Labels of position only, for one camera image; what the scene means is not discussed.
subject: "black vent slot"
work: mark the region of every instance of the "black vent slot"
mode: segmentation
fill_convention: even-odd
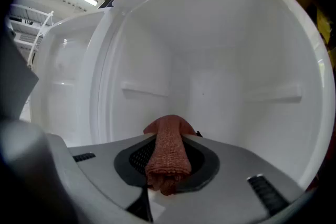
[[[247,179],[268,213],[273,216],[285,209],[289,203],[263,176],[257,175]]]
[[[156,140],[152,140],[147,145],[133,152],[130,156],[131,165],[142,175],[145,174],[145,167],[154,152],[155,141]]]
[[[137,170],[142,175],[145,175],[145,167],[150,160],[154,149],[155,149],[155,141],[147,143],[145,146],[141,147],[137,151],[133,152],[130,156],[130,164],[133,166],[135,170]],[[192,172],[191,175],[197,172],[204,163],[204,155],[199,150],[194,147],[188,145],[183,142],[185,152],[190,161]]]
[[[73,156],[76,163],[81,162],[81,161],[85,161],[86,159],[91,159],[91,158],[94,158],[94,157],[95,157],[95,154],[92,153],[92,152]]]

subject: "yellow object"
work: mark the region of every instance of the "yellow object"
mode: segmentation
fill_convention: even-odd
[[[317,10],[317,29],[322,34],[325,43],[328,44],[331,33],[330,23],[319,9]]]
[[[333,48],[332,50],[328,50],[328,55],[329,55],[329,58],[330,58],[331,67],[334,68],[335,60],[336,60],[336,47]]]

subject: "white metal rack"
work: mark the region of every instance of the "white metal rack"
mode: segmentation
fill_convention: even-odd
[[[20,49],[29,50],[27,65],[32,65],[33,53],[37,52],[46,26],[53,25],[52,14],[41,12],[23,5],[11,4],[8,12],[13,31],[16,33],[14,42]]]

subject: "knit fabric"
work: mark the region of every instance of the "knit fabric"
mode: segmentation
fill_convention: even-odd
[[[143,133],[157,133],[155,150],[145,167],[147,184],[163,195],[175,193],[176,184],[191,172],[181,134],[196,132],[180,116],[167,115],[152,122]]]

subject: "red towel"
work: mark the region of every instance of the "red towel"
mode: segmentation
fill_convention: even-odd
[[[143,133],[157,133],[155,150],[145,167],[147,184],[154,190],[161,189],[163,195],[175,193],[176,183],[191,172],[181,134],[196,132],[180,116],[167,115],[152,122]]]

